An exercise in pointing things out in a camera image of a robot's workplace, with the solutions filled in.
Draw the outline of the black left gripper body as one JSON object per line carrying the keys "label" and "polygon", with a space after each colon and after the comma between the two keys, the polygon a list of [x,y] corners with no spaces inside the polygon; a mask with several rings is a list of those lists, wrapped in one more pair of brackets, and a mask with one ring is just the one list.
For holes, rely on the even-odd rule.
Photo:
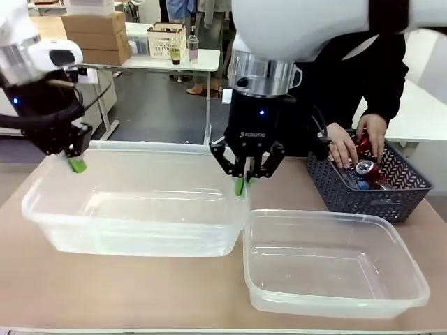
{"label": "black left gripper body", "polygon": [[16,117],[3,115],[2,128],[21,131],[44,154],[64,152],[71,124],[83,117],[83,96],[64,70],[44,75],[40,80],[22,85],[6,83],[1,88],[10,101]]}

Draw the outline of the person's right hand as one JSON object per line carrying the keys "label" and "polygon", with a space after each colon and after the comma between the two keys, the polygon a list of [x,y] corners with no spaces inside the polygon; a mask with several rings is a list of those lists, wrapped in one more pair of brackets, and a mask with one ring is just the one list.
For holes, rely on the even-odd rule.
{"label": "person's right hand", "polygon": [[329,145],[329,159],[339,168],[349,168],[358,162],[356,146],[350,135],[337,123],[327,126]]}

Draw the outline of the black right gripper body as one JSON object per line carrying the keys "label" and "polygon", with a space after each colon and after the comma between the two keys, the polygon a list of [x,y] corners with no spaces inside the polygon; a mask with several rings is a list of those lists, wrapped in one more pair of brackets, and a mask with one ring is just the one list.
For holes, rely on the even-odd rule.
{"label": "black right gripper body", "polygon": [[274,142],[284,146],[287,156],[296,155],[294,97],[254,97],[224,89],[222,101],[230,106],[224,137],[233,155],[253,158],[268,152]]}

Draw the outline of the person's left hand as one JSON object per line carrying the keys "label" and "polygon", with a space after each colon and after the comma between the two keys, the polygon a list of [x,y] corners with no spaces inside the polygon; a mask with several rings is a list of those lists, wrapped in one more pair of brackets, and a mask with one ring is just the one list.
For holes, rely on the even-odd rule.
{"label": "person's left hand", "polygon": [[380,163],[384,153],[386,120],[378,114],[366,114],[359,119],[356,135],[360,141],[364,131],[367,131],[373,156]]}

